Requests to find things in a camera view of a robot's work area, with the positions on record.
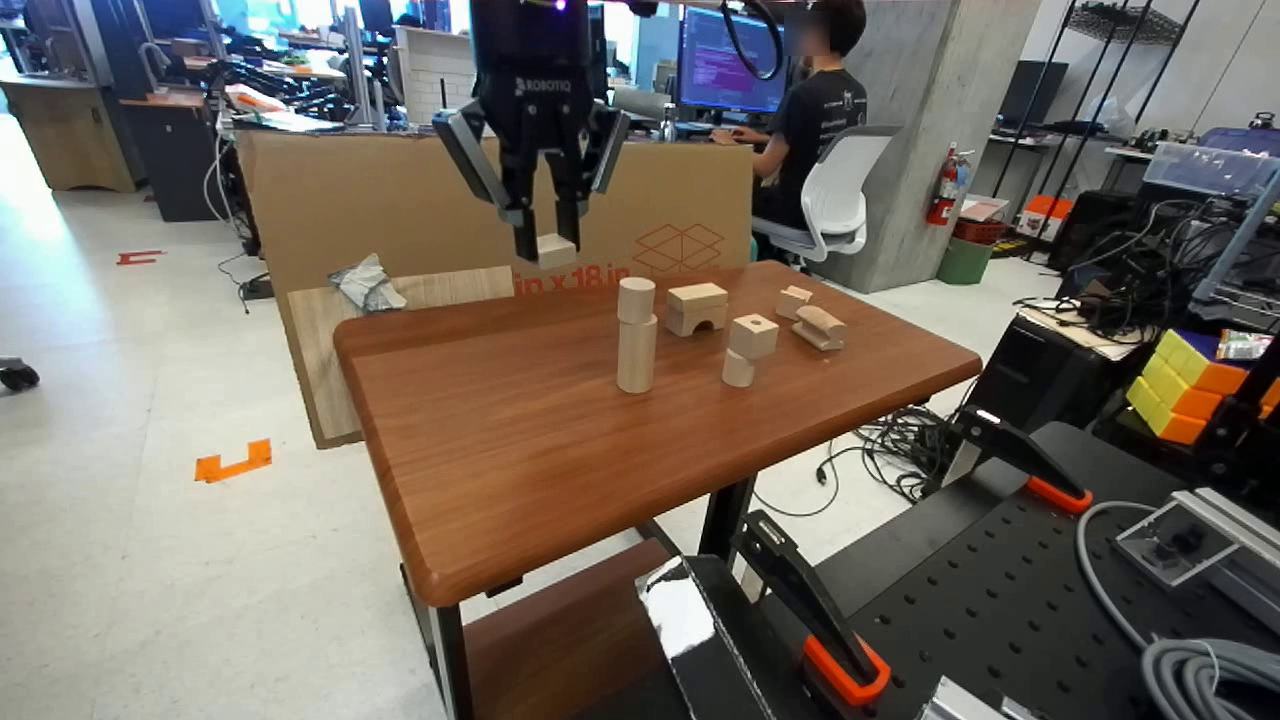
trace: fire extinguisher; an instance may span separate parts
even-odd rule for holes
[[[965,195],[965,177],[969,177],[969,156],[948,149],[944,168],[937,172],[928,192],[928,213],[925,213],[928,223],[952,223],[955,206]]]

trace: person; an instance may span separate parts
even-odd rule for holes
[[[808,168],[818,162],[818,152],[844,135],[848,127],[869,122],[869,94],[848,71],[848,51],[869,27],[863,0],[813,0],[813,10],[800,20],[800,82],[785,96],[785,105],[773,115],[773,131],[756,127],[714,127],[714,145],[763,145],[751,162],[756,195],[751,216],[802,229],[800,213],[800,190]],[[758,236],[763,260],[785,260],[763,236]]]

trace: white chair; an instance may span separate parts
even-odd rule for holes
[[[756,216],[751,233],[791,252],[800,266],[822,266],[856,255],[869,245],[869,195],[863,181],[880,165],[891,135],[851,131],[839,135],[802,177],[800,213],[808,229]]]

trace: floor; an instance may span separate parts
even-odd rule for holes
[[[0,356],[42,378],[0,396],[0,717],[441,717],[362,445],[313,450],[275,310],[231,291],[253,273],[227,260],[231,233],[160,223],[137,195],[42,192],[12,115],[0,168]],[[157,266],[115,268],[137,247]],[[981,287],[870,304],[987,354],[1007,300],[1053,287],[998,260]],[[253,437],[271,437],[271,469],[193,480],[196,458]],[[766,469],[758,492],[818,503],[818,458]],[[904,509],[856,459],[839,477],[822,516],[785,522],[813,562]],[[699,509],[664,516],[683,550],[696,525]]]

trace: black shirt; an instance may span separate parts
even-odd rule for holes
[[[818,152],[848,127],[869,122],[869,94],[848,71],[802,77],[773,115],[773,135],[788,142],[788,162],[766,192],[766,216],[777,223],[802,229],[800,190]]]

